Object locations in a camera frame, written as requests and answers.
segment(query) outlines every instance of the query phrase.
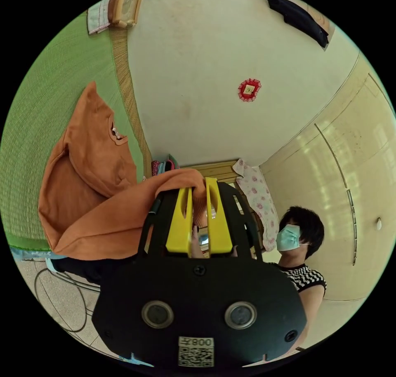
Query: surgical mask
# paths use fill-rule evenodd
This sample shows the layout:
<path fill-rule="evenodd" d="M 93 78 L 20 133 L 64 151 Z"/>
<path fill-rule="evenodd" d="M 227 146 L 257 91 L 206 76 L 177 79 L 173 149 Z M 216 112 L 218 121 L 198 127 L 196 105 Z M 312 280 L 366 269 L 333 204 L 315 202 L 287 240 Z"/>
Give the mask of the surgical mask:
<path fill-rule="evenodd" d="M 300 227 L 293 224 L 286 224 L 276 237 L 276 249 L 286 251 L 297 249 L 300 246 Z"/>

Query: qr code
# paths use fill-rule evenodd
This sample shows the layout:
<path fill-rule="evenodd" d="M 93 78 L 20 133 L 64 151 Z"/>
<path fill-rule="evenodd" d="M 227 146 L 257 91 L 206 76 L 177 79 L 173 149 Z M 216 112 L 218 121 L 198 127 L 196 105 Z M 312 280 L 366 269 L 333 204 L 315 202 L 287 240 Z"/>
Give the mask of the qr code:
<path fill-rule="evenodd" d="M 179 366 L 207 368 L 213 366 L 213 348 L 179 348 Z"/>
<path fill-rule="evenodd" d="M 191 368 L 213 367 L 213 339 L 180 337 L 179 366 L 187 366 Z"/>

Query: hand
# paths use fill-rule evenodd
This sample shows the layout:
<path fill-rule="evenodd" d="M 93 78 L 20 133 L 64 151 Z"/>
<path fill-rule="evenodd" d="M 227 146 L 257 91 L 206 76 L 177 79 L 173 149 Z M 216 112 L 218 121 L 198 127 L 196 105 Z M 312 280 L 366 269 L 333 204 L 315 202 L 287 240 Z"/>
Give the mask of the hand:
<path fill-rule="evenodd" d="M 198 228 L 196 225 L 193 226 L 193 232 L 191 235 L 191 258 L 192 259 L 205 258 L 205 256 L 202 253 L 201 246 L 199 245 Z"/>

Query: orange cloth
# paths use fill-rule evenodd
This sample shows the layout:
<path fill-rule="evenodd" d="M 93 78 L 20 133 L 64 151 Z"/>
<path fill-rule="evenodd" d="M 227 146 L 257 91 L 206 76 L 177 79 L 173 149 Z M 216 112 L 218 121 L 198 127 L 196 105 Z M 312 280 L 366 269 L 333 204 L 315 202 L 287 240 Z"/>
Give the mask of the orange cloth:
<path fill-rule="evenodd" d="M 137 183 L 127 137 L 90 83 L 45 168 L 38 213 L 54 253 L 80 260 L 136 254 L 141 228 L 161 191 L 193 187 L 194 223 L 206 226 L 206 187 L 193 169 Z"/>

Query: red decoration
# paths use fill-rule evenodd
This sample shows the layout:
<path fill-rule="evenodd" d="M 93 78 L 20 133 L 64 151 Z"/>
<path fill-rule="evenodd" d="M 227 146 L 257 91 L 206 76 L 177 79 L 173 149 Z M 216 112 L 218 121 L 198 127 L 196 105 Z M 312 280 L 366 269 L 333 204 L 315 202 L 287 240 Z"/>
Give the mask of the red decoration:
<path fill-rule="evenodd" d="M 256 79 L 248 79 L 238 87 L 239 99 L 244 102 L 252 102 L 256 99 L 257 93 L 261 88 L 261 83 Z"/>

